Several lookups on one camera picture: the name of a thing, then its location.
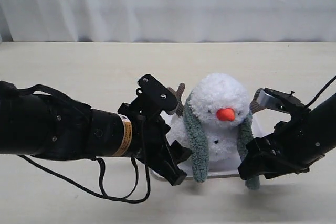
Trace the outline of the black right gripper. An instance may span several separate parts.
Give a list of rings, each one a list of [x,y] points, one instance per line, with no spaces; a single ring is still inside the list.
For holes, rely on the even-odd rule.
[[[281,121],[273,133],[256,137],[245,147],[247,155],[238,167],[243,180],[264,175],[266,179],[310,171],[311,123]]]

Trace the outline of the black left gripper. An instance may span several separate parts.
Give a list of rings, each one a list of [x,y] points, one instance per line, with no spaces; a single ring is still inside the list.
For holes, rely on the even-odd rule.
[[[118,115],[124,123],[124,137],[117,156],[134,157],[172,186],[177,186],[187,177],[187,173],[178,164],[187,161],[192,151],[177,140],[168,144],[166,134],[170,127],[159,112],[149,102],[121,104]]]

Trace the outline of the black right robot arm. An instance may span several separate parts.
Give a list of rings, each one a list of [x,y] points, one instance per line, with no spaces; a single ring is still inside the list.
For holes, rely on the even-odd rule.
[[[253,113],[269,109],[289,114],[291,119],[278,122],[272,133],[243,144],[247,155],[238,167],[241,179],[307,173],[312,164],[335,149],[335,95],[311,109],[334,81],[335,78],[329,80],[308,104],[303,104],[293,92],[271,88],[255,92],[250,104]]]

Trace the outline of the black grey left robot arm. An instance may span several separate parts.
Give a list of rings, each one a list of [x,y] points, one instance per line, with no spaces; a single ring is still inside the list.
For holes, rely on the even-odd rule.
[[[176,111],[177,98],[149,74],[138,85],[136,98],[112,113],[42,84],[19,89],[2,81],[1,153],[50,161],[133,157],[179,185],[187,176],[179,163],[191,151],[168,143],[170,127],[161,117]]]

